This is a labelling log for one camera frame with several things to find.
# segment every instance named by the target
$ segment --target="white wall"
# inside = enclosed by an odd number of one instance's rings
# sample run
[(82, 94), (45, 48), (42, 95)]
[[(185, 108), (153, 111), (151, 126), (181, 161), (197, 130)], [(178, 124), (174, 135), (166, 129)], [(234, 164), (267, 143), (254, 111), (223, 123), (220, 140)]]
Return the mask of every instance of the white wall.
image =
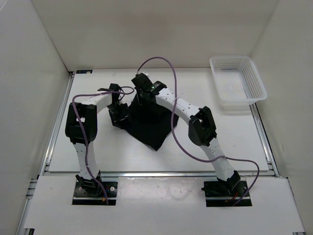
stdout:
[(0, 7), (0, 234), (11, 235), (30, 179), (37, 177), (68, 72), (30, 0), (0, 0)]
[[(278, 0), (32, 0), (67, 68), (207, 68), (250, 55)], [(163, 68), (162, 61), (149, 67)]]
[(313, 1), (281, 0), (252, 58), (268, 93), (258, 108), (279, 171), (313, 234)]

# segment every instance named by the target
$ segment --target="white basket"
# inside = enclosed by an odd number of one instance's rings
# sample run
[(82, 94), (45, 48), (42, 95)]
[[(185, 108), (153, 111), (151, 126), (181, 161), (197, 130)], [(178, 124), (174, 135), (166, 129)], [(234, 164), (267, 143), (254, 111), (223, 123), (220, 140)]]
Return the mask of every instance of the white basket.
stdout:
[(223, 107), (246, 106), (266, 99), (259, 73), (248, 56), (215, 56), (210, 58), (210, 65)]

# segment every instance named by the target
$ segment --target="purple cable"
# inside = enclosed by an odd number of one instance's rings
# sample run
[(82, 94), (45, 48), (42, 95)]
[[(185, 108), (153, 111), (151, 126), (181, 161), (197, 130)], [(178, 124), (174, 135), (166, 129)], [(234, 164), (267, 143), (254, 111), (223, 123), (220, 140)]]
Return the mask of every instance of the purple cable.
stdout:
[(84, 137), (84, 141), (85, 141), (85, 146), (86, 146), (86, 153), (85, 153), (85, 165), (86, 165), (86, 169), (89, 173), (89, 175), (91, 176), (91, 178), (101, 187), (103, 193), (104, 193), (104, 196), (105, 196), (105, 199), (106, 199), (106, 202), (107, 202), (107, 205), (109, 204), (109, 201), (108, 201), (108, 196), (107, 196), (107, 192), (104, 188), (104, 186), (102, 185), (102, 183), (100, 183), (93, 175), (92, 175), (92, 172), (90, 171), (90, 168), (88, 166), (88, 140), (87, 140), (87, 135), (86, 135), (86, 132), (85, 132), (85, 129), (84, 129), (84, 125), (82, 123), (82, 121), (80, 120), (80, 116), (78, 114), (78, 111), (77, 111), (77, 108), (76, 108), (76, 105), (75, 105), (75, 99), (77, 97), (88, 97), (88, 96), (99, 96), (99, 95), (104, 95), (104, 94), (123, 94), (123, 95), (126, 95), (126, 94), (132, 94), (134, 93), (134, 88), (132, 87), (129, 87), (129, 86), (125, 86), (125, 87), (121, 87), (121, 88), (130, 88), (132, 89), (131, 92), (129, 93), (125, 93), (125, 92), (103, 92), (103, 93), (97, 93), (97, 94), (78, 94), (78, 95), (75, 95), (72, 99), (72, 105), (73, 105), (73, 109), (74, 109), (74, 113), (77, 117), (77, 120), (78, 120), (78, 123), (80, 125), (80, 128), (82, 129), (82, 133), (83, 133), (83, 137)]
[(172, 129), (172, 134), (173, 134), (173, 137), (174, 137), (174, 140), (175, 142), (177, 143), (177, 145), (180, 147), (180, 149), (185, 153), (187, 154), (189, 157), (191, 157), (192, 159), (196, 160), (196, 161), (199, 161), (199, 162), (202, 162), (202, 163), (212, 163), (214, 161), (216, 161), (217, 159), (220, 159), (220, 158), (225, 158), (225, 159), (228, 159), (228, 160), (232, 160), (232, 161), (238, 161), (238, 162), (249, 162), (249, 163), (253, 163), (256, 165), (257, 167), (257, 174), (252, 182), (252, 184), (250, 185), (250, 187), (245, 191), (245, 193), (232, 205), (232, 206), (235, 206), (237, 205), (248, 193), (249, 191), (252, 189), (252, 187), (254, 186), (255, 182), (257, 181), (258, 177), (259, 177), (259, 174), (260, 174), (260, 168), (259, 168), (259, 165), (255, 162), (255, 161), (252, 161), (252, 160), (246, 160), (246, 159), (236, 159), (236, 158), (229, 158), (229, 157), (226, 157), (226, 156), (218, 156), (212, 160), (203, 160), (203, 159), (200, 159), (200, 158), (197, 158), (193, 155), (191, 155), (190, 153), (187, 152), (186, 149), (183, 148), (183, 146), (180, 144), (180, 142), (178, 141), (177, 137), (176, 137), (176, 134), (174, 132), (174, 114), (175, 114), (175, 109), (176, 109), (176, 105), (177, 105), (177, 77), (176, 77), (176, 72), (175, 72), (175, 69), (174, 69), (174, 66), (173, 64), (166, 58), (164, 57), (160, 57), (160, 56), (155, 56), (155, 57), (151, 57), (150, 59), (147, 59), (145, 62), (142, 63), (142, 65), (138, 68), (137, 70), (137, 73), (139, 73), (140, 69), (150, 60), (153, 60), (153, 59), (161, 59), (161, 60), (165, 60), (169, 66), (171, 67), (172, 71), (173, 71), (173, 75), (174, 75), (174, 94), (175, 94), (175, 100), (174, 100), (174, 106), (173, 106), (173, 110), (172, 110), (172, 115), (171, 115), (171, 129)]

